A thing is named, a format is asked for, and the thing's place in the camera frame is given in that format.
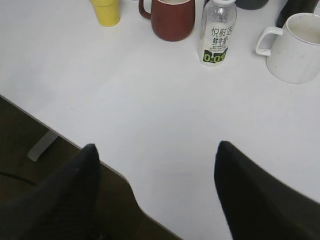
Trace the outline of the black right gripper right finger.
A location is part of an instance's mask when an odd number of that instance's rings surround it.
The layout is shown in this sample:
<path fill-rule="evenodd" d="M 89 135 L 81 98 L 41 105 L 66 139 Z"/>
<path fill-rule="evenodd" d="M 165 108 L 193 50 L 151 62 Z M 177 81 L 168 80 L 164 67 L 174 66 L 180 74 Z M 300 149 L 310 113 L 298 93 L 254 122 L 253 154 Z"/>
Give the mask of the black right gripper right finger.
<path fill-rule="evenodd" d="M 320 204 L 221 141 L 214 184 L 234 240 L 318 240 Z"/>

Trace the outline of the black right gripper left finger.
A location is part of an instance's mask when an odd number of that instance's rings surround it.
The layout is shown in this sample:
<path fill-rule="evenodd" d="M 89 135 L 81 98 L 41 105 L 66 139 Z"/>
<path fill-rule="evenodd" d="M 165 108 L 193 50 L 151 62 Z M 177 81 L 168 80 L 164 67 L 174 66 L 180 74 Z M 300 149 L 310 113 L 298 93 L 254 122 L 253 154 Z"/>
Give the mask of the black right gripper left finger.
<path fill-rule="evenodd" d="M 101 182 L 99 154 L 87 144 L 31 192 L 0 208 L 2 240 L 88 240 Z"/>

